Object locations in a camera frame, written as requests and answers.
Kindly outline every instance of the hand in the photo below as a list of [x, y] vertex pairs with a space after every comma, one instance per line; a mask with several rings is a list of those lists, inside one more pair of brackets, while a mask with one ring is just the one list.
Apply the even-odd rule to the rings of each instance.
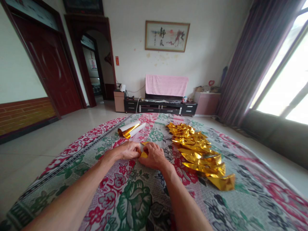
[[147, 158], [140, 157], [138, 160], [146, 167], [162, 170], [168, 167], [171, 163], [166, 159], [164, 150], [155, 143], [147, 143], [143, 150], [148, 150], [149, 155]]
[[140, 143], [127, 141], [106, 154], [113, 156], [115, 160], [137, 158], [141, 155]]

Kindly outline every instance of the gold foil paper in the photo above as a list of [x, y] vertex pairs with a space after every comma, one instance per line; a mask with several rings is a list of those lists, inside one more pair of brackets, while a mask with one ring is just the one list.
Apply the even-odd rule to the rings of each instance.
[[186, 167], [202, 172], [222, 191], [233, 190], [235, 174], [225, 176], [226, 165], [221, 162], [221, 154], [211, 150], [211, 143], [207, 136], [187, 124], [167, 125], [173, 134], [173, 143], [178, 147], [182, 156], [190, 163], [183, 163]]
[[235, 189], [235, 174], [231, 174], [221, 178], [207, 177], [213, 185], [221, 191], [230, 191]]
[[[143, 144], [144, 146], [146, 146], [147, 143], [148, 143], [148, 142], [142, 142], [141, 144]], [[148, 150], [145, 150], [145, 151], [143, 151], [143, 152], [141, 153], [141, 157], [143, 157], [143, 158], [148, 158], [148, 156], [149, 156], [149, 151], [148, 151]]]
[[129, 139], [131, 137], [130, 135], [130, 132], [132, 130], [134, 130], [136, 127], [140, 126], [140, 124], [136, 124], [135, 126], [125, 130], [125, 131], [121, 131], [120, 128], [118, 128], [118, 133], [119, 133], [119, 136], [124, 136], [126, 139]]

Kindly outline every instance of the brick wall panel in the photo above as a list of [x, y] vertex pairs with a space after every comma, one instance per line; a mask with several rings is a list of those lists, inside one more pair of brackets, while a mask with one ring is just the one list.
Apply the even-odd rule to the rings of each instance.
[[0, 136], [54, 116], [47, 97], [0, 104]]

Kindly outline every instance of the floral bedspread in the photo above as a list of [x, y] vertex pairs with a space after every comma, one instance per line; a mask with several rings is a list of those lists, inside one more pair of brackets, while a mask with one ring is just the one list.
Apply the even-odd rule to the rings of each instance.
[[[249, 149], [232, 138], [177, 115], [144, 113], [104, 123], [87, 132], [57, 156], [28, 187], [1, 223], [1, 230], [20, 230], [93, 166], [126, 139], [117, 129], [139, 119], [146, 127], [131, 140], [159, 144], [179, 178], [214, 230], [306, 230], [308, 202]], [[234, 191], [222, 192], [198, 173], [188, 172], [172, 144], [166, 124], [186, 123], [208, 136], [222, 153], [226, 174], [236, 174]], [[176, 229], [162, 174], [136, 159], [120, 160], [102, 179], [80, 230]]]

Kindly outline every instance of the purple curtain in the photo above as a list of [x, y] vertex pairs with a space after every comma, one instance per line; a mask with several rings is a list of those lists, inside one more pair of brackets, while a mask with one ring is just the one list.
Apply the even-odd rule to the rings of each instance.
[[220, 121], [240, 127], [285, 32], [304, 1], [255, 0], [238, 42], [217, 108]]

